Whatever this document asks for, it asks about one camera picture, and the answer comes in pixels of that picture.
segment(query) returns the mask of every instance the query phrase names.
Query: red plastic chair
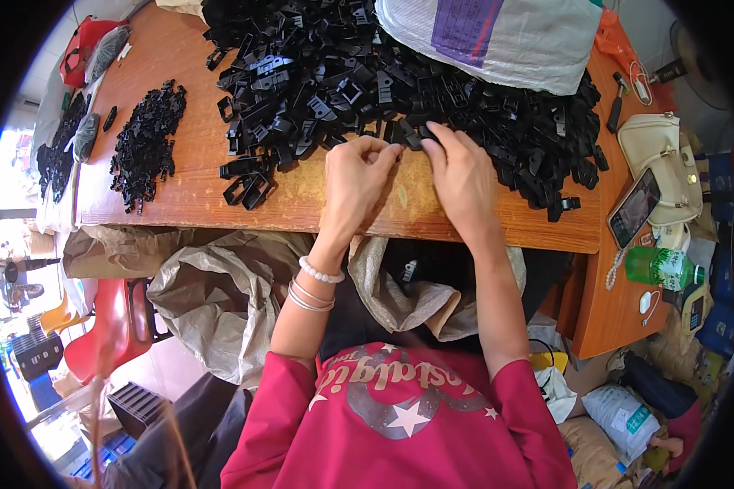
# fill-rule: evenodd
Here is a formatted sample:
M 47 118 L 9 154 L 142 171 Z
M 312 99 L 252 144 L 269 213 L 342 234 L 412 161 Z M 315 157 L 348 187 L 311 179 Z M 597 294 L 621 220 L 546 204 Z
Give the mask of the red plastic chair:
M 155 311 L 145 295 L 147 285 L 148 279 L 98 280 L 95 324 L 62 353 L 82 385 L 95 377 L 99 357 L 106 359 L 107 367 L 101 374 L 107 377 L 115 368 L 146 353 L 156 341 L 172 336 L 157 333 Z

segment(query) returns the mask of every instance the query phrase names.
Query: silver bangle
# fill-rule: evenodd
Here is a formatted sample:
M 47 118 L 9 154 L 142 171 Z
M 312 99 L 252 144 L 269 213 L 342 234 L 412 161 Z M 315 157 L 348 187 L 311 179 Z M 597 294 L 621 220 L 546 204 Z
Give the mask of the silver bangle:
M 307 297 L 309 297 L 309 298 L 311 298 L 313 300 L 317 300 L 318 302 L 320 302 L 321 304 L 324 304 L 325 306 L 334 303 L 334 297 L 332 298 L 332 300 L 323 300 L 323 299 L 318 299 L 313 294 L 309 293 L 301 285 L 299 285 L 299 282 L 296 281 L 296 277 L 295 276 L 294 277 L 291 277 L 291 283 L 288 285 L 288 287 L 291 288 L 292 285 L 296 286 L 296 289 L 297 290 L 300 290 Z
M 288 297 L 294 301 L 294 304 L 299 306 L 300 308 L 304 309 L 305 311 L 312 311 L 312 312 L 328 312 L 331 311 L 332 308 L 334 308 L 334 300 L 330 303 L 324 306 L 323 308 L 316 308 L 315 306 L 311 306 L 310 304 L 304 302 L 299 296 L 296 295 L 296 292 L 294 292 L 294 281 L 291 281 L 288 284 Z

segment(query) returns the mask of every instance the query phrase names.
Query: wooden table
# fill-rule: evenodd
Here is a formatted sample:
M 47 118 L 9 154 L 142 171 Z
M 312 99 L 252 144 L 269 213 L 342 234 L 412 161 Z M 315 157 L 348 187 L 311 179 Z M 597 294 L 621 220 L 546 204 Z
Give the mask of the wooden table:
M 222 193 L 228 182 L 217 177 L 217 167 L 234 156 L 226 154 L 228 125 L 221 121 L 216 107 L 225 93 L 215 87 L 215 82 L 235 53 L 229 53 L 214 72 L 208 71 L 204 63 L 213 45 L 201 37 L 206 27 L 193 15 L 168 13 L 147 5 L 130 23 L 133 33 L 129 43 L 133 47 L 125 59 L 108 68 L 95 97 L 95 112 L 105 116 L 115 105 L 118 112 L 108 132 L 98 135 L 89 163 L 81 168 L 78 222 L 317 231 L 324 202 L 325 151 L 318 150 L 288 174 L 275 172 L 278 186 L 256 210 L 227 206 Z M 176 174 L 158 183 L 155 201 L 144 205 L 141 216 L 126 214 L 120 194 L 108 189 L 112 181 L 109 160 L 117 134 L 147 91 L 159 88 L 172 77 L 188 91 L 185 115 L 174 136 Z M 369 228 L 362 231 L 458 240 L 435 196 L 430 164 L 423 153 L 407 151 L 391 178 L 385 203 L 376 209 Z M 510 192 L 502 185 L 495 187 L 495 211 L 502 218 L 509 245 L 578 253 L 598 251 L 599 188 L 588 191 L 568 178 L 563 196 L 580 197 L 581 209 L 566 212 L 559 222 L 550 223 L 546 210 L 531 210 L 519 192 Z
M 133 47 L 125 59 L 108 68 L 93 102 L 93 111 L 103 116 L 115 105 L 118 112 L 108 132 L 98 135 L 88 164 L 80 170 L 77 223 L 317 231 L 324 200 L 325 152 L 317 151 L 288 174 L 276 174 L 277 188 L 256 210 L 227 206 L 222 192 L 228 183 L 217 177 L 217 167 L 233 157 L 226 154 L 228 125 L 221 121 L 216 107 L 224 93 L 214 84 L 217 73 L 230 64 L 235 53 L 229 53 L 215 72 L 208 71 L 204 63 L 213 46 L 201 36 L 205 25 L 194 15 L 168 13 L 154 3 L 142 9 L 131 25 L 129 43 Z M 647 327 L 637 328 L 631 309 L 635 305 L 638 314 L 638 297 L 648 287 L 629 282 L 621 268 L 615 289 L 607 292 L 604 288 L 606 270 L 616 251 L 606 216 L 632 179 L 616 138 L 605 128 L 617 91 L 611 76 L 617 67 L 593 50 L 588 69 L 602 94 L 596 107 L 602 122 L 599 144 L 611 170 L 600 174 L 600 183 L 593 191 L 570 178 L 565 181 L 563 197 L 579 197 L 581 209 L 565 212 L 559 222 L 549 223 L 545 210 L 531 210 L 518 192 L 495 186 L 495 211 L 502 219 L 509 245 L 588 253 L 586 286 L 574 293 L 581 295 L 581 314 L 572 316 L 577 323 L 574 351 L 582 358 L 657 331 L 666 310 L 664 304 L 659 305 Z M 158 183 L 155 201 L 144 205 L 141 216 L 126 214 L 121 195 L 108 188 L 116 137 L 147 91 L 159 88 L 168 78 L 176 79 L 188 92 L 186 112 L 174 136 L 176 174 Z M 641 106 L 630 95 L 623 103 L 621 119 L 652 111 L 657 109 Z M 369 227 L 362 229 L 366 234 L 459 239 L 440 208 L 429 162 L 420 152 L 406 152 L 392 173 L 385 201 L 373 214 Z

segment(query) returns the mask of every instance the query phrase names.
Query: phone screen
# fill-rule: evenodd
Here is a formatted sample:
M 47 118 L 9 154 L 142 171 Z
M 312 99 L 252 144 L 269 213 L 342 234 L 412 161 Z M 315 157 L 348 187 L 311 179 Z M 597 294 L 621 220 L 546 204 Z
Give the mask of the phone screen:
M 648 168 L 631 191 L 631 195 L 609 220 L 620 249 L 626 248 L 631 243 L 660 199 L 661 191 L 658 189 L 655 175 Z

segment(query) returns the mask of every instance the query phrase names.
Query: bottle cap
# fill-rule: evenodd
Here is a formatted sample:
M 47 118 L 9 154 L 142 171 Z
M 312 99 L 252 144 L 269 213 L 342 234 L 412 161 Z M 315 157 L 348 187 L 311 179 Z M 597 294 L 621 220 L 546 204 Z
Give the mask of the bottle cap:
M 700 285 L 705 282 L 705 268 L 701 265 L 696 265 L 696 270 L 694 270 L 694 283 L 696 285 Z

